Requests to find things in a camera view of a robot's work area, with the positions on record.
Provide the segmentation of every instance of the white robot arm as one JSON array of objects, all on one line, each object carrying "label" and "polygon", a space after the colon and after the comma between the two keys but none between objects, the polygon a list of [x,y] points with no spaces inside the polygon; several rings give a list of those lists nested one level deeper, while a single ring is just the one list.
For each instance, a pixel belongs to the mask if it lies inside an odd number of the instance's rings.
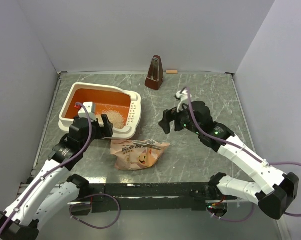
[{"label": "white robot arm", "polygon": [[197,134],[204,145],[232,161],[252,179],[252,182],[242,181],[218,173],[209,183],[220,194],[250,201],[269,217],[280,219],[297,196],[299,178],[292,172],[286,174],[270,166],[227,126],[213,121],[204,102],[186,104],[191,96],[185,88],[175,97],[182,100],[182,105],[164,111],[159,122],[164,132],[170,133],[170,123],[174,121],[175,131],[187,129]]},{"label": "white robot arm", "polygon": [[0,211],[0,238],[3,240],[35,240],[39,230],[69,202],[89,195],[89,182],[74,174],[49,196],[72,168],[83,158],[94,139],[113,135],[113,124],[103,114],[100,126],[95,116],[95,104],[85,102],[59,144],[57,144],[27,189],[5,211]]}]

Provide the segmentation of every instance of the plastic bag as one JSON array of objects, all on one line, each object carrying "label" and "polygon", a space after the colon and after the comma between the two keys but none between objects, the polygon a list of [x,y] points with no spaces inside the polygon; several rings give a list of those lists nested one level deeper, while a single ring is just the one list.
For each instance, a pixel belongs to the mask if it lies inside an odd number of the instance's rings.
[{"label": "plastic bag", "polygon": [[110,154],[117,156],[117,169],[141,170],[154,166],[169,146],[154,140],[112,140]]}]

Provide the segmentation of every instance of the white wall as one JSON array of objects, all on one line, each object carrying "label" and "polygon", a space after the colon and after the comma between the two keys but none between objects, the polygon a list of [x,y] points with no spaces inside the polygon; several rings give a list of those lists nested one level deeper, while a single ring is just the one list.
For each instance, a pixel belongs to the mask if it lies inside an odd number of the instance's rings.
[{"label": "white wall", "polygon": [[[301,162],[301,0],[276,0],[244,57],[235,83],[257,152],[270,162]],[[300,178],[289,212],[301,213]],[[301,218],[286,217],[301,240]]]},{"label": "white wall", "polygon": [[274,0],[17,0],[57,71],[235,73]]},{"label": "white wall", "polygon": [[56,82],[16,0],[0,0],[0,210],[30,175]]}]

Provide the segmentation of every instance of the purple cable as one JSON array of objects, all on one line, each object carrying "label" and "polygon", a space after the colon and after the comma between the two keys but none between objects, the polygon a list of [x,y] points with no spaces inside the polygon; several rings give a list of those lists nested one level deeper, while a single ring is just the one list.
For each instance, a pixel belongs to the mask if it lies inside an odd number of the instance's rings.
[{"label": "purple cable", "polygon": [[[76,105],[80,105],[85,113],[86,113],[86,116],[87,116],[87,120],[88,120],[88,125],[89,125],[89,134],[88,134],[88,139],[84,145],[84,147],[77,153],[75,154],[74,156],[72,156],[70,159],[68,159],[67,161],[61,163],[60,165],[58,165],[57,167],[54,167],[52,170],[48,171],[47,173],[45,173],[43,175],[44,179],[50,175],[51,173],[53,173],[54,171],[56,171],[57,169],[59,168],[62,168],[64,167],[66,164],[68,164],[69,162],[73,161],[74,159],[76,159],[79,155],[81,155],[86,149],[87,147],[89,146],[90,144],[90,141],[91,141],[91,137],[92,137],[92,120],[90,118],[90,115],[87,111],[87,109],[85,108],[85,106],[83,104],[81,104],[80,102],[76,102]],[[29,196],[32,194],[32,192],[34,191],[34,189],[42,182],[41,179],[39,179],[38,181],[36,181],[34,183],[34,185],[29,189],[29,191],[25,194],[25,196],[20,200],[19,204],[16,206],[16,209],[20,209],[21,206],[26,202],[26,200],[29,198]],[[4,222],[4,224],[1,226],[0,228],[0,236],[2,235],[4,229],[6,228],[7,224],[10,222],[10,220],[13,219],[13,217],[15,216],[16,212],[13,211],[10,216],[7,218],[7,220]]]},{"label": "purple cable", "polygon": [[[271,165],[276,166],[276,165],[295,165],[295,166],[299,166],[301,167],[301,163],[300,162],[293,162],[293,161],[283,161],[283,162],[275,162],[272,163]],[[301,213],[289,213],[289,212],[285,212],[284,213],[287,216],[291,216],[291,217],[296,217],[296,218],[301,218]]]},{"label": "purple cable", "polygon": [[[194,114],[194,109],[193,109],[193,105],[192,105],[192,98],[191,98],[191,91],[190,91],[190,88],[187,86],[187,87],[184,87],[180,92],[182,93],[184,90],[187,90],[187,96],[188,96],[188,106],[189,106],[189,112],[190,112],[190,115],[191,115],[191,118],[196,126],[196,128],[206,137],[210,138],[210,139],[213,139],[215,141],[218,141],[218,142],[221,142],[221,143],[224,143],[224,144],[229,144],[229,145],[232,145],[233,147],[236,147],[238,149],[242,149],[241,146],[235,144],[235,143],[232,143],[230,141],[226,141],[226,140],[223,140],[223,139],[219,139],[218,137],[215,137],[215,136],[211,136],[209,135],[208,133],[204,132],[204,130],[200,127],[199,123],[197,122],[196,120],[196,117],[195,117],[195,114]],[[245,148],[242,149],[243,152],[247,153],[249,156],[251,156],[253,159],[255,159],[256,161],[258,162],[262,162],[258,157],[254,156],[251,152],[249,152],[248,150],[246,150]],[[270,163],[271,165],[273,166],[276,166],[276,165],[295,165],[295,166],[299,166],[301,167],[301,163],[300,162],[292,162],[292,161],[287,161],[287,162],[275,162],[275,163]],[[301,213],[297,214],[297,213],[288,213],[288,212],[285,212],[284,213],[285,215],[288,215],[288,216],[291,216],[291,217],[301,217]]]},{"label": "purple cable", "polygon": [[234,219],[228,219],[228,218],[219,218],[218,216],[213,216],[215,219],[218,219],[218,220],[221,220],[221,221],[224,221],[224,222],[230,222],[230,223],[242,223],[242,222],[245,222],[246,220],[250,219],[251,216],[253,216],[254,214],[254,211],[255,211],[255,204],[252,204],[252,207],[251,207],[251,211],[250,213],[244,217],[243,219],[239,219],[239,220],[234,220]]},{"label": "purple cable", "polygon": [[[218,137],[215,137],[215,136],[212,136],[212,135],[209,135],[208,133],[204,132],[203,129],[200,127],[199,123],[197,122],[196,120],[196,117],[195,117],[195,114],[194,114],[194,109],[193,109],[193,105],[192,105],[192,98],[191,98],[191,91],[190,91],[190,88],[187,86],[186,88],[184,88],[187,90],[187,96],[188,96],[188,102],[189,102],[189,110],[190,110],[190,115],[191,115],[191,118],[196,126],[196,128],[206,137],[210,138],[210,139],[213,139],[215,141],[218,141],[220,143],[224,143],[224,144],[229,144],[235,148],[238,148],[238,149],[242,149],[242,146],[239,146],[235,143],[232,143],[230,141],[226,141],[226,140],[223,140],[223,139],[220,139]],[[255,159],[256,161],[262,163],[263,161],[260,160],[258,157],[256,157],[254,154],[252,154],[251,152],[249,152],[248,150],[246,150],[245,148],[242,149],[243,152],[247,153],[249,156],[251,156],[253,159]]]},{"label": "purple cable", "polygon": [[115,201],[115,203],[117,204],[117,208],[118,208],[117,216],[116,216],[115,220],[111,224],[109,224],[107,226],[94,226],[94,225],[91,225],[91,224],[89,224],[89,223],[87,223],[87,222],[79,219],[78,217],[75,217],[72,214],[72,209],[75,206],[90,206],[90,204],[86,204],[86,203],[78,203],[78,204],[75,204],[75,205],[71,206],[69,208],[69,214],[70,214],[70,216],[71,216],[72,219],[75,219],[75,220],[79,221],[80,223],[85,224],[86,226],[91,227],[93,229],[108,229],[109,227],[113,226],[118,221],[118,219],[120,218],[120,215],[121,215],[120,204],[119,204],[119,202],[117,201],[117,199],[115,197],[113,197],[111,195],[108,195],[108,194],[105,194],[105,193],[97,193],[97,194],[89,195],[89,196],[84,197],[83,199],[92,198],[92,197],[95,197],[95,196],[106,196],[106,197],[109,197],[109,198],[113,199]]}]

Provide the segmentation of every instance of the purple wire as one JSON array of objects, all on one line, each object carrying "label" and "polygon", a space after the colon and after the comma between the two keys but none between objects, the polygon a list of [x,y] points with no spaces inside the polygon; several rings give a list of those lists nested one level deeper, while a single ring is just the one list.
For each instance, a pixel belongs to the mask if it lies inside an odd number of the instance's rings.
[{"label": "purple wire", "polygon": [[[57,169],[59,168],[62,168],[64,167],[66,164],[70,163],[71,161],[73,161],[74,159],[76,159],[79,155],[81,155],[86,149],[87,147],[89,146],[90,144],[90,141],[91,141],[91,138],[92,138],[92,132],[93,132],[93,128],[92,128],[92,120],[90,118],[90,115],[86,109],[86,107],[81,104],[80,102],[76,102],[76,105],[79,105],[81,106],[85,113],[86,113],[86,116],[87,116],[87,120],[88,120],[88,125],[89,125],[89,134],[88,134],[88,139],[84,145],[84,147],[77,153],[75,154],[74,156],[72,156],[70,159],[68,159],[67,161],[61,163],[60,165],[54,167],[52,170],[48,171],[47,173],[45,173],[43,175],[44,178],[46,178],[48,175],[50,175],[51,173],[53,173],[54,171],[56,171]],[[29,198],[29,196],[32,194],[32,192],[34,191],[34,189],[42,182],[41,179],[37,180],[34,185],[29,189],[29,191],[25,194],[25,196],[20,200],[19,204],[16,206],[17,209],[20,209],[21,206],[26,202],[26,200]],[[1,226],[0,228],[0,236],[2,235],[4,229],[6,228],[7,224],[10,222],[10,220],[13,219],[13,217],[15,216],[16,212],[13,211],[10,216],[7,218],[7,220],[4,222],[4,224]]]},{"label": "purple wire", "polygon": [[78,217],[74,216],[72,214],[72,209],[75,206],[90,206],[89,204],[85,204],[85,203],[78,203],[78,204],[75,204],[75,205],[71,206],[69,208],[69,214],[70,214],[70,216],[71,216],[72,219],[75,219],[75,220],[79,221],[80,223],[85,224],[86,226],[91,227],[93,229],[108,229],[109,227],[113,226],[118,221],[118,219],[120,218],[120,215],[121,215],[120,204],[119,204],[119,202],[117,201],[117,199],[115,197],[113,197],[111,195],[108,195],[108,194],[105,194],[105,193],[97,193],[97,194],[89,195],[89,196],[84,197],[83,199],[92,198],[92,197],[95,197],[95,196],[106,196],[106,197],[109,197],[109,198],[113,199],[115,201],[115,203],[117,204],[117,208],[118,208],[117,216],[116,216],[115,220],[111,224],[109,224],[107,226],[94,226],[94,225],[91,225],[91,224],[89,224],[89,223],[87,223],[87,222],[79,219]]},{"label": "purple wire", "polygon": [[[272,163],[271,165],[276,166],[276,165],[295,165],[295,166],[299,166],[301,167],[301,163],[300,162],[293,162],[293,161],[283,161],[283,162],[275,162]],[[287,216],[291,216],[291,217],[296,217],[296,218],[301,218],[301,213],[289,213],[289,212],[285,212],[284,213]]]},{"label": "purple wire", "polygon": [[[212,136],[212,135],[209,135],[208,133],[206,133],[199,125],[199,123],[197,122],[196,120],[196,117],[195,117],[195,114],[194,114],[194,109],[193,109],[193,105],[192,105],[192,98],[191,98],[191,91],[190,91],[190,88],[187,86],[187,87],[184,87],[182,90],[181,90],[181,93],[184,91],[184,90],[187,90],[187,96],[188,96],[188,106],[189,106],[189,112],[190,112],[190,115],[191,115],[191,118],[196,126],[196,128],[206,137],[210,138],[210,139],[213,139],[215,141],[218,141],[218,142],[221,142],[221,143],[224,143],[224,144],[229,144],[229,145],[232,145],[238,149],[242,149],[241,146],[235,144],[235,143],[232,143],[230,141],[226,141],[226,140],[223,140],[223,139],[219,139],[218,137],[215,137],[215,136]],[[246,150],[245,148],[242,149],[243,152],[247,153],[248,155],[250,155],[252,158],[254,158],[255,160],[257,160],[258,162],[262,163],[262,161],[254,156],[251,152],[249,152],[248,150]],[[275,163],[271,163],[271,165],[273,166],[279,166],[279,165],[295,165],[295,166],[299,166],[301,167],[301,163],[300,162],[292,162],[292,161],[286,161],[286,162],[275,162]],[[285,212],[284,213],[285,215],[288,215],[288,216],[291,216],[291,217],[301,217],[301,213],[289,213],[289,212]]]},{"label": "purple wire", "polygon": [[[229,144],[229,145],[232,145],[233,147],[235,148],[238,148],[238,149],[242,149],[242,146],[239,146],[235,143],[232,143],[230,141],[226,141],[226,140],[223,140],[223,139],[220,139],[218,137],[215,137],[215,136],[212,136],[212,135],[209,135],[208,133],[204,132],[203,129],[200,127],[199,123],[197,122],[196,120],[196,117],[195,117],[195,114],[194,114],[194,109],[193,109],[193,105],[192,105],[192,99],[191,99],[191,91],[190,91],[190,88],[187,86],[186,88],[184,88],[187,90],[187,96],[188,96],[188,102],[189,102],[189,110],[190,110],[190,115],[191,115],[191,118],[196,126],[196,128],[206,137],[210,138],[210,139],[213,139],[215,141],[218,141],[220,143],[223,143],[223,144]],[[255,156],[254,154],[252,154],[250,151],[246,150],[245,148],[242,149],[243,152],[247,153],[249,156],[251,156],[253,159],[255,159],[256,161],[262,163],[263,161],[260,160],[257,156]]]},{"label": "purple wire", "polygon": [[213,217],[215,219],[219,219],[221,221],[224,221],[224,222],[230,222],[230,223],[242,223],[242,222],[245,222],[246,220],[250,219],[251,216],[253,216],[254,214],[254,211],[255,211],[255,204],[252,204],[252,207],[251,207],[251,210],[250,210],[250,213],[244,217],[243,219],[239,219],[239,220],[234,220],[234,219],[228,219],[228,218],[219,218],[218,216],[214,215]]}]

